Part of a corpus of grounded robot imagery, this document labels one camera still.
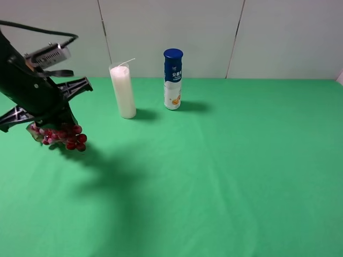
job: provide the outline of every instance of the bottle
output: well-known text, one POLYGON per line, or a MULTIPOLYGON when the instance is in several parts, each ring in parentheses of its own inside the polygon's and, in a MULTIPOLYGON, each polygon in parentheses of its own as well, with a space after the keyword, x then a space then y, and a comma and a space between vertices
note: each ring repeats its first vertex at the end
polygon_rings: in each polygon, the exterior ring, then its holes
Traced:
POLYGON ((165 56, 165 106, 176 110, 181 104, 182 56, 179 49, 166 50, 165 56))

